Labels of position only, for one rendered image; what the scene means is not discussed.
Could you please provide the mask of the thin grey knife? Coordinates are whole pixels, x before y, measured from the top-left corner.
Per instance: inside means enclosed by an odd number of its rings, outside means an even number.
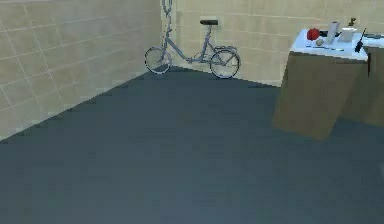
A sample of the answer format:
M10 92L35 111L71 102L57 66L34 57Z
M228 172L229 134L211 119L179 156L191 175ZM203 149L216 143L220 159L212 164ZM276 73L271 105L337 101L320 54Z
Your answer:
M331 47L325 47L325 46L310 46L310 47L318 48L318 49L333 50L333 51L345 51L345 49L342 49L342 48L331 48Z

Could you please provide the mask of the white mug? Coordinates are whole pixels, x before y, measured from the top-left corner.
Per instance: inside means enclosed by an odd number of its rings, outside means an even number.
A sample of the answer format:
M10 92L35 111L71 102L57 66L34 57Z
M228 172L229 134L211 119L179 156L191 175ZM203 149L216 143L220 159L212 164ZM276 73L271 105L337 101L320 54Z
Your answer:
M340 33L339 40L342 42L351 42L356 31L357 29L353 27L343 28Z

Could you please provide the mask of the grey bicycle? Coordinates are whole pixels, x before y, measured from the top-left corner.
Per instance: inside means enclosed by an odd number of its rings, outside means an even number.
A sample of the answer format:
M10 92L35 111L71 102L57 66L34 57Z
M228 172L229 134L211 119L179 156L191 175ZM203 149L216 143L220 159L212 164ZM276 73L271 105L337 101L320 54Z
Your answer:
M163 36L162 44L160 46L150 47L144 54L144 64L150 72L156 75L164 75L170 70L170 68L172 67L172 56L167 51L167 47L171 46L176 51L176 53L188 64L208 64L213 75L219 79L231 79L238 73L241 67L241 58L237 52L237 48L231 45L213 46L210 42L212 27L219 25L219 21L217 19L200 20L200 24L207 26L208 31L205 34L201 51L196 53L192 57L188 57L182 52L180 48L177 47L177 45L170 38L170 33L173 31L173 29L171 28L172 0L161 0L161 6L166 18L168 19L168 22L166 25L166 32ZM160 58L156 61L156 66L157 68L163 68L162 71L156 71L150 66L148 57L149 54L154 51L160 52ZM230 75L225 75L223 73L217 72L214 69L215 65L223 67L234 67L235 70Z

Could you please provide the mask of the brown counter with white top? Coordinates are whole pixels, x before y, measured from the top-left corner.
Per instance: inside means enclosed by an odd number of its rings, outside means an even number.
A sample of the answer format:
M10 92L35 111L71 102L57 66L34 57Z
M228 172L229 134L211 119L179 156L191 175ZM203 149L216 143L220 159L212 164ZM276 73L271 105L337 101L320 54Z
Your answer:
M335 40L333 51L301 30L293 42L277 98L273 126L316 139L326 138L337 119L384 127L384 35L361 33L351 42Z

